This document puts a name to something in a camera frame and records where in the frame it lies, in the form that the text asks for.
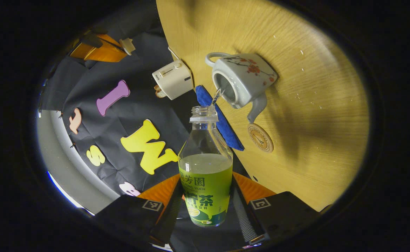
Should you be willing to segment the round wooden coaster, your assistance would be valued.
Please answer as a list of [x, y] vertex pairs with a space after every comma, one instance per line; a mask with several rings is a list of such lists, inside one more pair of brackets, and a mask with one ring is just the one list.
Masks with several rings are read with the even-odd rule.
[[264, 153], [272, 153], [274, 150], [273, 142], [269, 134], [257, 124], [248, 124], [248, 134], [252, 142]]

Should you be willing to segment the white teacup lid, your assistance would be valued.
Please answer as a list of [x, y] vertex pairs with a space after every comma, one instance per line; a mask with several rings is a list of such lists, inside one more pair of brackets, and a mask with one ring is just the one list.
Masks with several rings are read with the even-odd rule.
[[129, 56], [131, 56], [132, 52], [136, 49], [131, 38], [120, 39], [119, 43], [125, 53]]

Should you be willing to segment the white floral teacup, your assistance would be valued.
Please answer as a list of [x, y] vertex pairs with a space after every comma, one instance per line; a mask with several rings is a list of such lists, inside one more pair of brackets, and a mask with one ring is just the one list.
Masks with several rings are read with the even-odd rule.
[[212, 68], [212, 81], [221, 97], [234, 109], [251, 103], [247, 115], [249, 124], [267, 107], [266, 90], [279, 74], [261, 56], [254, 53], [230, 55], [211, 52], [205, 62]]

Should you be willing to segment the white toaster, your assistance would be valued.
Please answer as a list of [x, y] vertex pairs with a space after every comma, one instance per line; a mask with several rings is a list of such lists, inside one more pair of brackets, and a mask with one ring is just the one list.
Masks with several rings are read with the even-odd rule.
[[152, 73], [156, 85], [165, 92], [171, 100], [193, 89], [192, 72], [180, 59]]

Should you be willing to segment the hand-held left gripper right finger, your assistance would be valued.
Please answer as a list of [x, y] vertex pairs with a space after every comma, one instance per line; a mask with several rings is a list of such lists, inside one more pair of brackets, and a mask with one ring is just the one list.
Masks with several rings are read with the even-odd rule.
[[319, 212], [293, 193], [275, 193], [238, 173], [232, 174], [232, 201], [245, 242], [282, 242], [300, 233]]

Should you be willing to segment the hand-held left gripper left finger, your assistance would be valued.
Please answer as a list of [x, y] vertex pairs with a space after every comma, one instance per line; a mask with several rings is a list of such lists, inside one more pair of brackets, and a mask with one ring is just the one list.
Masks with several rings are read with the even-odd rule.
[[139, 196], [120, 196], [95, 215], [95, 222], [125, 242], [165, 245], [170, 242], [182, 195], [176, 174]]

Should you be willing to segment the blue towel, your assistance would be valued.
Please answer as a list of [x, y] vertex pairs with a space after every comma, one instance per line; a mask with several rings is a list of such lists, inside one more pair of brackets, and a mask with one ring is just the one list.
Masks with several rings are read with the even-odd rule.
[[[205, 89], [204, 86], [202, 85], [196, 86], [195, 91], [196, 91], [197, 101], [201, 106], [211, 105], [213, 101], [213, 97]], [[216, 126], [219, 132], [221, 133], [221, 135], [223, 136], [224, 140], [226, 141], [226, 144], [235, 150], [244, 151], [245, 147], [243, 146], [242, 142], [238, 138], [237, 134], [235, 134], [234, 130], [230, 126], [229, 122], [227, 121], [220, 107], [218, 107], [218, 105], [214, 105], [214, 106], [215, 106], [215, 110], [218, 115], [218, 122], [216, 123]]]

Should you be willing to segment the green label water bottle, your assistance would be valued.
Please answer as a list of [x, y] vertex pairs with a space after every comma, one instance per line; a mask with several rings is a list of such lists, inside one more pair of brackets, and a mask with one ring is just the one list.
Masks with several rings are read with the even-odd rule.
[[187, 211], [192, 222], [202, 228], [221, 225], [230, 200], [233, 153], [217, 122], [213, 107], [193, 107], [192, 130], [178, 154]]

